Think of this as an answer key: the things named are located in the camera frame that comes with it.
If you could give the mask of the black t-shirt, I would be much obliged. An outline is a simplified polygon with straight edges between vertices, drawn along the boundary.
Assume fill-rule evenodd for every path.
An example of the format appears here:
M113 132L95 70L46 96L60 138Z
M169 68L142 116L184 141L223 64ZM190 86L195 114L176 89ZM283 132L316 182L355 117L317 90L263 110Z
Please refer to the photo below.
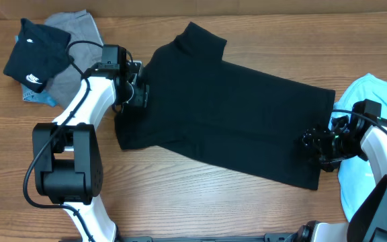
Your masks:
M195 23L158 48L145 108L115 117L121 149L160 146L207 164L316 190L320 167L297 139L326 126L335 92L228 63L226 40Z

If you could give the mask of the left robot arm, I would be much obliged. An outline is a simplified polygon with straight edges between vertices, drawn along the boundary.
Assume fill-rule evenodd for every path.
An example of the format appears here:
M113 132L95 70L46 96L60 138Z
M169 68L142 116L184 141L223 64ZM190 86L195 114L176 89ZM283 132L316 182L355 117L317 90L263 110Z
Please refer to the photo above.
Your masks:
M100 192L103 165L96 130L108 108L147 106L149 86L137 79L142 63L125 48L101 46L101 61L81 71L81 87L51 123L32 132L34 159L23 182L26 201L36 208L62 209L74 222L81 241L121 241Z

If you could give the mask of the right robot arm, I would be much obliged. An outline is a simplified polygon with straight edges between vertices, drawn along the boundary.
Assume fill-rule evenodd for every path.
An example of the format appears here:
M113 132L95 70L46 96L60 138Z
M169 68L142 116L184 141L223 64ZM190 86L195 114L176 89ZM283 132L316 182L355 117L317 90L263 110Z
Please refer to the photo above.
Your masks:
M312 220L287 237L287 241L387 241L387 119L382 106L370 99L350 111L340 110L331 128L308 129L297 140L304 156L326 172L347 158L369 161L376 186L349 223Z

